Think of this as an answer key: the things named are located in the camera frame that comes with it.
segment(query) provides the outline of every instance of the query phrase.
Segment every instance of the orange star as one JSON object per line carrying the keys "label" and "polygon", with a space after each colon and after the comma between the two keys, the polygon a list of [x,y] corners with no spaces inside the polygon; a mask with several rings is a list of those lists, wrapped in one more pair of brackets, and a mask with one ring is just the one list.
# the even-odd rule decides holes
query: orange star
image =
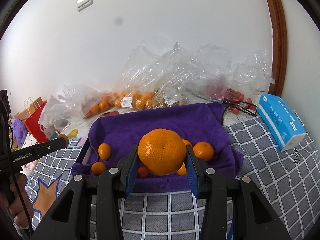
{"label": "orange star", "polygon": [[39,189],[36,199],[33,202],[33,210],[39,212],[42,217],[47,213],[57,198],[59,176],[54,182],[47,186],[41,179],[38,179]]}

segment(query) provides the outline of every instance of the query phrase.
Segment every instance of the checkered mat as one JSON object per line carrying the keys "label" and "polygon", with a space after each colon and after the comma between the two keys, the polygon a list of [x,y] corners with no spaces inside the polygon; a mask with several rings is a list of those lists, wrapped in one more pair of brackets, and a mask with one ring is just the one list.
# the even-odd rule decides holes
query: checkered mat
{"label": "checkered mat", "polygon": [[[310,134],[294,150],[280,152],[260,117],[225,127],[231,146],[244,155],[239,177],[249,176],[265,194],[292,239],[302,239],[320,213],[319,153]],[[28,186],[36,200],[38,178],[47,186],[58,179],[57,194],[70,181],[70,169],[79,154],[75,141],[66,150],[43,157]],[[188,192],[133,193],[119,199],[124,239],[198,239],[205,200],[196,200]],[[232,221],[232,199],[228,198],[228,230]],[[34,227],[41,214],[35,212]],[[96,197],[92,199],[91,239],[96,239]]]}

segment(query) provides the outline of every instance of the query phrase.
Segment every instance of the metal rivet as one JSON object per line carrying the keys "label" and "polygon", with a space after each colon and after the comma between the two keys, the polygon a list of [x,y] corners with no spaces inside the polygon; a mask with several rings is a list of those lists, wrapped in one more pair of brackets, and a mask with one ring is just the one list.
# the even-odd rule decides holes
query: metal rivet
{"label": "metal rivet", "polygon": [[243,176],[242,181],[245,183],[249,183],[251,181],[251,179],[248,176]]}
{"label": "metal rivet", "polygon": [[216,173],[216,170],[213,169],[213,168],[207,168],[207,169],[206,169],[206,172],[207,172],[208,174],[215,174],[215,173]]}
{"label": "metal rivet", "polygon": [[111,168],[111,169],[109,170],[109,172],[110,172],[111,174],[116,174],[116,173],[119,172],[119,169],[118,169],[118,168]]}
{"label": "metal rivet", "polygon": [[82,179],[82,176],[80,174],[77,174],[76,176],[73,177],[74,181],[79,181]]}

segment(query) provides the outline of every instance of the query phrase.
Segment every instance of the finger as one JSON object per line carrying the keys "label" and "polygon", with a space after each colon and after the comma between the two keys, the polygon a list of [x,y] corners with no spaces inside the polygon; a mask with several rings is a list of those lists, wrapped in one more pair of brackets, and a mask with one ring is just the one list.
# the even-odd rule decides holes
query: finger
{"label": "finger", "polygon": [[[30,217],[30,221],[32,221],[33,218],[33,208],[31,203],[27,205],[27,210],[28,210],[28,214]],[[28,219],[26,217],[26,214],[24,212],[24,210],[20,211],[13,219],[14,223],[18,226],[18,227],[22,227],[22,228],[26,228],[29,224],[28,224]]]}
{"label": "finger", "polygon": [[[24,190],[27,182],[28,182],[27,176],[24,175],[23,173],[19,173],[19,175],[17,177],[17,183],[18,183],[18,186],[19,186],[20,190]],[[10,190],[13,193],[17,193],[17,189],[16,189],[16,186],[14,185],[14,183],[10,184]]]}
{"label": "finger", "polygon": [[5,197],[4,193],[0,191],[0,207],[4,211],[7,206],[9,206],[9,202],[8,202],[7,198]]}
{"label": "finger", "polygon": [[[26,204],[26,206],[31,204],[29,196],[28,196],[28,194],[27,194],[27,192],[25,190],[21,191],[21,195],[22,195],[22,198],[23,198],[24,203]],[[9,211],[10,211],[11,214],[17,214],[22,210],[23,210],[22,203],[20,201],[19,196],[17,196],[16,199],[14,200],[14,202],[10,205]]]}

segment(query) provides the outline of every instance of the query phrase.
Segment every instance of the blue tissue box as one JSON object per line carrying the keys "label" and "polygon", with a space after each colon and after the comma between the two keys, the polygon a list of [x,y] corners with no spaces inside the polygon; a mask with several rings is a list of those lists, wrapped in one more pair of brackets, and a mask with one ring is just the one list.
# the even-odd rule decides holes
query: blue tissue box
{"label": "blue tissue box", "polygon": [[302,142],[306,132],[300,120],[280,97],[261,95],[257,111],[282,152],[297,147]]}

